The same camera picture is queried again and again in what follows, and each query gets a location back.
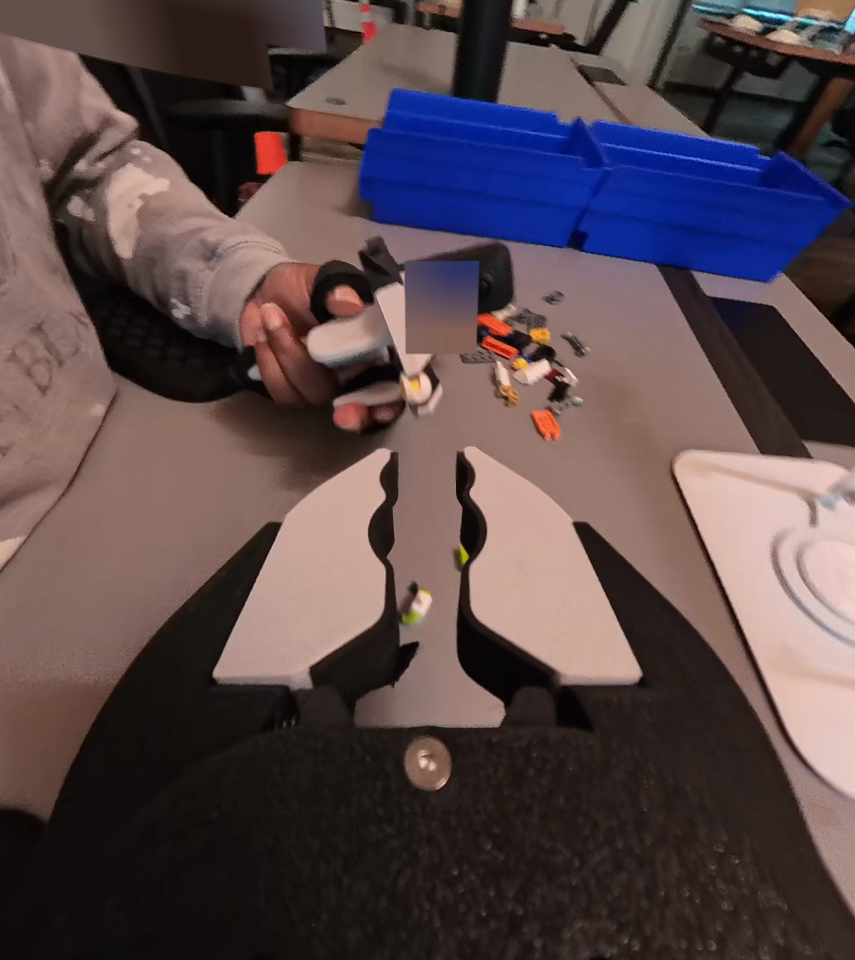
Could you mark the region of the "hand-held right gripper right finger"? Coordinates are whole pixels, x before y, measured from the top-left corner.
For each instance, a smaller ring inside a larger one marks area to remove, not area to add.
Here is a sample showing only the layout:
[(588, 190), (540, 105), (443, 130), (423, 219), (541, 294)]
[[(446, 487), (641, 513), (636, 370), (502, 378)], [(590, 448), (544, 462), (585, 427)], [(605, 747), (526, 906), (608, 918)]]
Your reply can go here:
[(642, 679), (576, 523), (478, 447), (457, 454), (458, 660), (484, 689), (633, 687)]

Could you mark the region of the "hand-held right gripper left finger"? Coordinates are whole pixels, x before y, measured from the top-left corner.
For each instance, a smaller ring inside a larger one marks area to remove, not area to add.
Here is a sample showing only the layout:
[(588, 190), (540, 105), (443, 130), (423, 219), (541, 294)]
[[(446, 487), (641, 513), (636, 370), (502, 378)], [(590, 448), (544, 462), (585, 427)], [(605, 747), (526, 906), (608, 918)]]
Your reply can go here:
[(375, 449), (280, 523), (215, 666), (220, 685), (375, 689), (399, 651), (398, 455)]

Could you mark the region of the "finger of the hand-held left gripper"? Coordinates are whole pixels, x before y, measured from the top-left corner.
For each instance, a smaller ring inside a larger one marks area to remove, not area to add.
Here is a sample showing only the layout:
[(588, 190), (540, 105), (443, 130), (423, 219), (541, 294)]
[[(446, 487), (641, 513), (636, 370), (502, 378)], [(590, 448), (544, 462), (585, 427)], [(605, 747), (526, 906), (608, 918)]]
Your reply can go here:
[(389, 367), (394, 371), (401, 388), (437, 388), (430, 353), (416, 352), (408, 344), (407, 294), (403, 282), (378, 288), (374, 292), (387, 333)]

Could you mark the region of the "pile of lego pieces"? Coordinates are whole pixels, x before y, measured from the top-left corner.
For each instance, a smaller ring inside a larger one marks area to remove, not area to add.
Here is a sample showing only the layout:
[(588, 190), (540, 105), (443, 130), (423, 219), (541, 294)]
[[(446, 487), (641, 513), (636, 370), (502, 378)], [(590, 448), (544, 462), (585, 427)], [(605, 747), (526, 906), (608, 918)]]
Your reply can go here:
[(529, 405), (534, 432), (558, 443), (565, 414), (584, 405), (580, 368), (591, 354), (578, 331), (558, 325), (545, 309), (511, 299), (478, 313), (473, 348), (457, 359), (485, 370), (492, 396), (505, 409)]

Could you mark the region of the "white wire screen stand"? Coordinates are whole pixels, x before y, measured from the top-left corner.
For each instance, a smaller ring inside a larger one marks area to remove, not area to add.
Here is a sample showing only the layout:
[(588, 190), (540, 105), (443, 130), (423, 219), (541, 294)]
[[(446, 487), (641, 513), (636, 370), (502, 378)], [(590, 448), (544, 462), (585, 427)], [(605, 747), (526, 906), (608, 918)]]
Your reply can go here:
[(855, 800), (855, 466), (692, 449), (672, 471), (788, 740)]

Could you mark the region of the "person's left forearm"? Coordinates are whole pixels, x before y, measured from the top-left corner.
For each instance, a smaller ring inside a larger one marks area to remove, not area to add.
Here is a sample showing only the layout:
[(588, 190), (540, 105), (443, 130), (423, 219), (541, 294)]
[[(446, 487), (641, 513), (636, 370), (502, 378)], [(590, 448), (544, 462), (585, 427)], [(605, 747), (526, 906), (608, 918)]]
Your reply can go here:
[(139, 139), (71, 168), (54, 208), (74, 261), (199, 338), (242, 346), (242, 312), (282, 245), (219, 211), (165, 152)]

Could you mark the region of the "person's left hand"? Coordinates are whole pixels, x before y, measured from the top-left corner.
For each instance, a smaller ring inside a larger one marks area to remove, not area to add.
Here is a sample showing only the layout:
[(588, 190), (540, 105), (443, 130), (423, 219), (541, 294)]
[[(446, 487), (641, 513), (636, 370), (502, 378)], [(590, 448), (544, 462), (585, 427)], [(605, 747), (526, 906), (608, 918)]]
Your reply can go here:
[[(323, 406), (338, 392), (335, 373), (312, 359), (304, 339), (314, 326), (311, 294), (317, 265), (282, 263), (270, 270), (241, 311), (238, 331), (243, 347), (254, 349), (263, 385), (281, 405)], [(353, 317), (366, 303), (348, 286), (327, 294), (326, 305), (335, 317)], [(339, 429), (360, 434), (375, 426), (390, 426), (406, 411), (403, 402), (365, 406), (346, 403), (332, 408)]]

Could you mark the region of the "black textured oval pad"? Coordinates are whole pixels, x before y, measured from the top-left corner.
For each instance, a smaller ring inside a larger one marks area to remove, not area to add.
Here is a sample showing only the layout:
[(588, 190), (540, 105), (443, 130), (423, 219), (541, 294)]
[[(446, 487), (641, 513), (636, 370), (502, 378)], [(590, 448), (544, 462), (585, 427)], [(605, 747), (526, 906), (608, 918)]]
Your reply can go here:
[(163, 399), (193, 404), (247, 388), (234, 349), (194, 336), (117, 283), (83, 274), (74, 282), (108, 365), (120, 377)]

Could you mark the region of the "orange traffic cone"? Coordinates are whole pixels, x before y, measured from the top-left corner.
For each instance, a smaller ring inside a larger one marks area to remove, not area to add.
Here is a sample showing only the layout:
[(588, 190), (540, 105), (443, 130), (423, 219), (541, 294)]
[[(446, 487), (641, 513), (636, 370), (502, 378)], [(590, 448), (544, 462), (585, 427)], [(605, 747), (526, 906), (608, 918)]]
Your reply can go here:
[(289, 162), (286, 136), (274, 130), (259, 130), (253, 134), (255, 174), (269, 178)]

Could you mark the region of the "black water bottle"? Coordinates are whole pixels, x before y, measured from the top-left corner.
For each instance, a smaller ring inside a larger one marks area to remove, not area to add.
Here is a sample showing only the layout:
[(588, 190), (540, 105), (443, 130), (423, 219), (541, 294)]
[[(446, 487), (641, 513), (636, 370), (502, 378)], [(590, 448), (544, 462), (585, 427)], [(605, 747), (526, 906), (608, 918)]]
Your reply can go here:
[(498, 101), (512, 27), (512, 1), (462, 1), (450, 93)]

